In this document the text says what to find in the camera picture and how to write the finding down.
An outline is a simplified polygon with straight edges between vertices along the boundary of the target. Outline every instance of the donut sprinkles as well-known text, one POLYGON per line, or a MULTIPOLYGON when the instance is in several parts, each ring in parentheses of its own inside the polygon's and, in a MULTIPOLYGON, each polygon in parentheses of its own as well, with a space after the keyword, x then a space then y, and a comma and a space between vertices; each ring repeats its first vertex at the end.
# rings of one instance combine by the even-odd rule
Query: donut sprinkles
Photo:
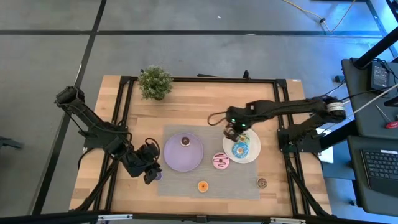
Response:
POLYGON ((216 169, 223 170, 229 165, 229 157, 223 152, 217 152, 213 156, 213 166, 216 169))
POLYGON ((239 140, 234 143, 232 147, 232 154, 238 159, 245 158, 249 153, 249 143, 249 137, 245 134, 242 134, 239 137, 239 140))

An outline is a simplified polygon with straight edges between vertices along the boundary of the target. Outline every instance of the potted plant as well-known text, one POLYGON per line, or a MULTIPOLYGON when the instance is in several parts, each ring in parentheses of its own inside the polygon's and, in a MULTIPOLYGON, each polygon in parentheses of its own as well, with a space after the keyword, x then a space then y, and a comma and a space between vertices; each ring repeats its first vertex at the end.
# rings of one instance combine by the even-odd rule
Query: potted plant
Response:
POLYGON ((162 100, 171 92, 173 79, 163 68, 151 65, 138 78, 143 99, 162 100))

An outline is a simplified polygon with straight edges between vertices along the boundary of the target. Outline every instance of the wooden table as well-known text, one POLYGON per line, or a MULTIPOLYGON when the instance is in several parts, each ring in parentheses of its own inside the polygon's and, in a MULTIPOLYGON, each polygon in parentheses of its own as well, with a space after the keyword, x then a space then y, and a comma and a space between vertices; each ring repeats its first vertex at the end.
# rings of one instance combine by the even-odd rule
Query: wooden table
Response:
MULTIPOLYGON (((120 76, 104 76, 103 78, 95 113, 104 121, 111 121, 119 80, 120 76)), ((287 86, 290 100, 304 98, 300 80, 287 80, 287 86)), ((119 117, 123 112, 125 95, 122 97, 119 117)), ((259 100, 259 98, 275 100, 272 85, 264 83, 173 82, 172 92, 162 101, 156 101, 142 100, 139 86, 137 82, 134 82, 127 124, 132 132, 132 142, 136 148, 143 144, 147 137, 156 139, 162 148, 165 125, 207 126, 206 119, 209 114, 225 111, 229 106, 244 107, 247 102, 259 100)), ((296 114, 294 122, 301 123, 307 118, 307 114, 296 114)), ((258 177, 264 177, 268 181, 268 186, 260 190, 260 200, 158 196, 156 181, 146 185, 142 176, 130 177, 120 164, 111 211, 291 216, 286 169, 277 142, 276 130, 278 127, 277 118, 253 126, 253 130, 261 140, 261 153, 257 158, 258 177)), ((97 184, 103 155, 104 152, 101 149, 95 149, 83 158, 70 208, 79 206, 97 184)), ((329 199, 319 161, 312 154, 301 153, 301 158, 306 186, 323 209, 330 213, 329 199)), ((162 166, 167 166, 161 158, 159 161, 162 166)), ((104 208, 107 192, 108 186, 103 190, 100 208, 104 208)), ((301 195, 297 186, 295 192, 299 211, 303 213, 301 195)))

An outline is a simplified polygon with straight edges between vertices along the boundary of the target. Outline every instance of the plant pot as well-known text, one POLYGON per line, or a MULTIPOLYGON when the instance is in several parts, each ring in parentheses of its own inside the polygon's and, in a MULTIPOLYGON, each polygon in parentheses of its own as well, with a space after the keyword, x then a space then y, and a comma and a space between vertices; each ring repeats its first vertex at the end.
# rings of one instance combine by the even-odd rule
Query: plant pot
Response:
POLYGON ((164 99, 164 96, 163 97, 157 97, 157 98, 154 98, 155 100, 163 100, 164 99))

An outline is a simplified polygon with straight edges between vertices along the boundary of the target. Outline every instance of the black table leg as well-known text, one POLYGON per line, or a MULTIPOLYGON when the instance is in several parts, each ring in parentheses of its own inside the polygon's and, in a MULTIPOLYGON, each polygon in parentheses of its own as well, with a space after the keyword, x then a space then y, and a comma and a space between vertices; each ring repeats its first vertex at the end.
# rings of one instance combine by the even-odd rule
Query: black table leg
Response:
POLYGON ((319 139, 321 149, 327 149, 330 146, 342 142, 347 139, 347 136, 357 136, 358 130, 356 129, 355 121, 342 126, 336 131, 332 131, 330 134, 319 139))

